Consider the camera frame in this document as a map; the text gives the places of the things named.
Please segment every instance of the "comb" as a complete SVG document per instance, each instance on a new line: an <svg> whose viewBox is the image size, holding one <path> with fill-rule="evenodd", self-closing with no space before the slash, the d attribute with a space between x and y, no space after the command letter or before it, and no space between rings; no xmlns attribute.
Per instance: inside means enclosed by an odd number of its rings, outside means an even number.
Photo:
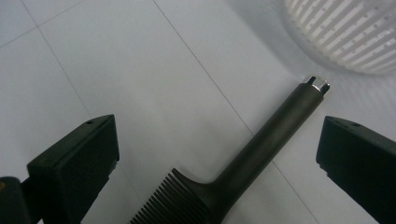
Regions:
<svg viewBox="0 0 396 224"><path fill-rule="evenodd" d="M323 101L330 85L309 77L241 150L225 170L207 184L190 180L177 169L165 178L131 224L216 224Z"/></svg>

